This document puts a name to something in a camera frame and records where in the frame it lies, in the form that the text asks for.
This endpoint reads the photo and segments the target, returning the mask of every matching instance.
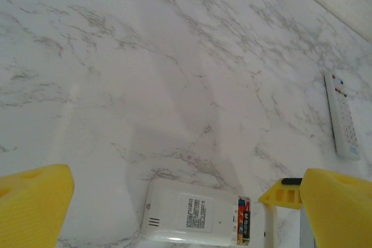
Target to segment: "white remote control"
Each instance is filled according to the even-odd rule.
[[[344,81],[332,73],[327,73],[324,79],[330,103],[336,152],[341,157],[358,161],[360,160],[360,152],[348,105],[348,95],[344,90]]]

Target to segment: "yellow foam block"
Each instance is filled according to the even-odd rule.
[[[372,247],[372,183],[308,169],[300,193],[319,248]]]
[[[0,178],[0,247],[55,247],[74,181],[55,164]]]

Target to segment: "white plastic casing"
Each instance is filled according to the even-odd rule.
[[[217,189],[155,179],[148,189],[142,233],[164,242],[236,245],[238,199]],[[198,218],[190,220],[195,201]]]
[[[324,78],[331,110],[336,152],[341,157],[358,161],[361,155],[348,105],[349,98],[344,92],[344,82],[331,73],[325,74]]]

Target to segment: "yellow plastic piece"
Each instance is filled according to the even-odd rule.
[[[372,182],[308,169],[300,192],[319,248],[372,247]]]
[[[302,199],[299,185],[282,185],[278,180],[258,201],[269,207],[281,206],[289,209],[300,210]]]
[[[54,248],[74,181],[55,164],[0,178],[0,247]]]

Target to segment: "marble countertop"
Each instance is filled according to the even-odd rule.
[[[155,177],[258,197],[321,167],[372,179],[372,47],[313,0],[0,0],[0,175],[75,183],[58,247],[140,234]],[[359,162],[335,154],[322,73],[346,81]],[[299,213],[280,210],[280,247]]]

